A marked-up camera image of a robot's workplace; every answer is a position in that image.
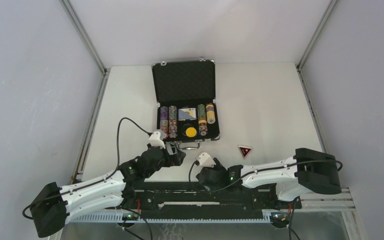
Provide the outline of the red triangular card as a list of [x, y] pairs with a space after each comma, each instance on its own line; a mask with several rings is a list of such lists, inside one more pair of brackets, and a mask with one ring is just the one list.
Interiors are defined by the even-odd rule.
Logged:
[[251, 153], [251, 151], [253, 150], [252, 147], [249, 147], [249, 146], [241, 146], [239, 145], [238, 146], [238, 149], [240, 151], [240, 154], [242, 156], [243, 159], [246, 159], [247, 156]]

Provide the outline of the yellow chip stack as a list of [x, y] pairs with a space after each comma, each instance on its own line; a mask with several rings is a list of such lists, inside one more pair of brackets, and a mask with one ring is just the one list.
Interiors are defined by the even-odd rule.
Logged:
[[208, 103], [205, 106], [206, 119], [208, 124], [214, 124], [216, 122], [215, 108], [212, 103]]

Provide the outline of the yellow round button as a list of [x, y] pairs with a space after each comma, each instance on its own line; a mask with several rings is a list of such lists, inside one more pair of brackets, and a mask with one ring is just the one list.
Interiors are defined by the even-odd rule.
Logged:
[[188, 138], [194, 138], [196, 137], [198, 134], [198, 131], [194, 128], [194, 127], [188, 127], [186, 130], [185, 130], [185, 135], [188, 137]]

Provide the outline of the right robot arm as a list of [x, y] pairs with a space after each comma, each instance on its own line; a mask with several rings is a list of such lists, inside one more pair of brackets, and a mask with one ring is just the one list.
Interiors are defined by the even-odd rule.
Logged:
[[269, 203], [282, 208], [300, 195], [314, 192], [336, 195], [342, 191], [339, 172], [343, 163], [335, 156], [309, 148], [297, 148], [294, 156], [259, 165], [234, 165], [225, 168], [207, 152], [200, 153], [193, 166], [201, 171], [198, 183], [208, 193], [276, 186], [269, 194]]

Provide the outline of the black aluminium poker case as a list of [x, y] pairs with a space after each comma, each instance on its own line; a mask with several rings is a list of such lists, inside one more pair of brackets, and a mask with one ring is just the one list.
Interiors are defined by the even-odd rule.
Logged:
[[[212, 59], [189, 61], [158, 62], [151, 66], [154, 91], [157, 103], [156, 128], [160, 130], [160, 107], [176, 106], [182, 108], [196, 108], [197, 119], [179, 121], [177, 119], [177, 137], [164, 139], [178, 148], [181, 144], [196, 143], [196, 148], [203, 142], [217, 141], [221, 137], [218, 106], [216, 105], [216, 64]], [[212, 103], [214, 105], [216, 122], [208, 124], [208, 133], [199, 134], [198, 108], [199, 104]], [[195, 137], [187, 137], [185, 130], [194, 127]]]

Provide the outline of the playing card deck box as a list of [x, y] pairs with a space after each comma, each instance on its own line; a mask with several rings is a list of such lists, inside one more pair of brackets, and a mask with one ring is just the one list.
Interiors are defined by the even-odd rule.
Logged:
[[194, 121], [197, 119], [196, 108], [180, 108], [177, 112], [177, 119], [179, 121]]

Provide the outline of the shrink-wrapped blue chip stack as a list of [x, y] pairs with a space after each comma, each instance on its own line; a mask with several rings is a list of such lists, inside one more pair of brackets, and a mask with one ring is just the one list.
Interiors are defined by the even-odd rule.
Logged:
[[167, 106], [160, 107], [159, 129], [164, 132], [164, 139], [169, 137], [169, 109]]

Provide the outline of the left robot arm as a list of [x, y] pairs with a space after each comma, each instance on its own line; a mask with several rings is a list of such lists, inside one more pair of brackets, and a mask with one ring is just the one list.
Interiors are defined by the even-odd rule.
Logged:
[[171, 143], [165, 147], [148, 145], [140, 156], [103, 176], [65, 186], [47, 184], [27, 207], [38, 237], [49, 237], [72, 220], [98, 210], [133, 207], [137, 196], [132, 184], [150, 178], [161, 168], [181, 166], [185, 157], [186, 153]]

